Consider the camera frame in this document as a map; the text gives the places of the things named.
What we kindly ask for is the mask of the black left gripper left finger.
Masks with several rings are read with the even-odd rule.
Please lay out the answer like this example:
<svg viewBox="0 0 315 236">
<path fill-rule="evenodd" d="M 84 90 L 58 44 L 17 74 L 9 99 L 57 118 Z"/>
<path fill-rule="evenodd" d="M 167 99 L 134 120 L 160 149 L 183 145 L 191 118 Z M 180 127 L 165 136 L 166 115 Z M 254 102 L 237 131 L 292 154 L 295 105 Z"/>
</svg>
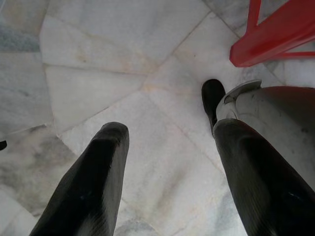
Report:
<svg viewBox="0 0 315 236">
<path fill-rule="evenodd" d="M 124 124 L 103 125 L 62 177 L 31 236 L 113 236 L 128 149 Z"/>
</svg>

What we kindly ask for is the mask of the red plastic stool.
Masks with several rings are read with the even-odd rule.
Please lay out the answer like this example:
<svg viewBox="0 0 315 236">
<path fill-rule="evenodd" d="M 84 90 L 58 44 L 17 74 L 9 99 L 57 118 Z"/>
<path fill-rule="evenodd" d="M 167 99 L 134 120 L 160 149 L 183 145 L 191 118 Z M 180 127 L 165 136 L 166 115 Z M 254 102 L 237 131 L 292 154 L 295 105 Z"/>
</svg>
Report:
<svg viewBox="0 0 315 236">
<path fill-rule="evenodd" d="M 236 67 L 267 60 L 315 58 L 315 51 L 291 49 L 315 40 L 315 0 L 288 0 L 259 23 L 261 0 L 250 0 L 247 29 L 230 49 Z"/>
</svg>

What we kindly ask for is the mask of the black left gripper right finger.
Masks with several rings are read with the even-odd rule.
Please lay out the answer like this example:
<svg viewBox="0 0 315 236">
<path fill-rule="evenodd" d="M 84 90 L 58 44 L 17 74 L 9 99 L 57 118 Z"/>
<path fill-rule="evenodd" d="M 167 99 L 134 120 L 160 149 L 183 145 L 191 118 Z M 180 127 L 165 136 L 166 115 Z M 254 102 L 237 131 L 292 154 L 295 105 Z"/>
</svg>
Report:
<svg viewBox="0 0 315 236">
<path fill-rule="evenodd" d="M 233 118 L 213 136 L 248 236 L 315 236 L 315 192 L 265 138 Z"/>
</svg>

